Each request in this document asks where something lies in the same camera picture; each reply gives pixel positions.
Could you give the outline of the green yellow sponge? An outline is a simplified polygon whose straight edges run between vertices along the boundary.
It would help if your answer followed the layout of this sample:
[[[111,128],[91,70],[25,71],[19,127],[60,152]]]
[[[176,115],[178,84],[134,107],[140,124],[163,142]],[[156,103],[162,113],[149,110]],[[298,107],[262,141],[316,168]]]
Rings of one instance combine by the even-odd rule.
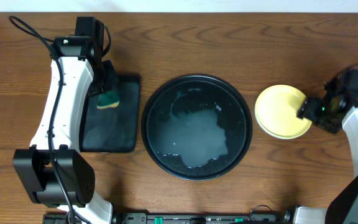
[[[97,109],[115,108],[119,105],[119,91],[109,90],[98,96]]]

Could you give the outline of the yellow plate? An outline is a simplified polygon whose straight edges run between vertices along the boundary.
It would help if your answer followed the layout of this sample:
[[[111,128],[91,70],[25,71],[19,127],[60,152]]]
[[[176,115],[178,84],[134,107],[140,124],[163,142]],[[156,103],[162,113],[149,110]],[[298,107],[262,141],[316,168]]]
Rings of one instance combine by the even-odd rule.
[[[296,112],[305,99],[304,93],[290,85],[270,86],[256,99],[255,117],[258,117],[265,128],[277,135],[296,134],[311,122],[296,117]]]

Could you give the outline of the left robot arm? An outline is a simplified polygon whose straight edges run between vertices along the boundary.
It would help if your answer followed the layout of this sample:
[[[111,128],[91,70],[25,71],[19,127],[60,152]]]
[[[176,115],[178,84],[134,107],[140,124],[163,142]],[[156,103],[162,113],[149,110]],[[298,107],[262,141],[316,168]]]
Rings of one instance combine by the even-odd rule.
[[[13,164],[33,203],[67,212],[67,222],[111,223],[113,205],[95,191],[93,168],[80,155],[85,102],[99,109],[119,104],[118,79],[104,37],[81,33],[49,45],[52,76],[41,122],[28,149]]]

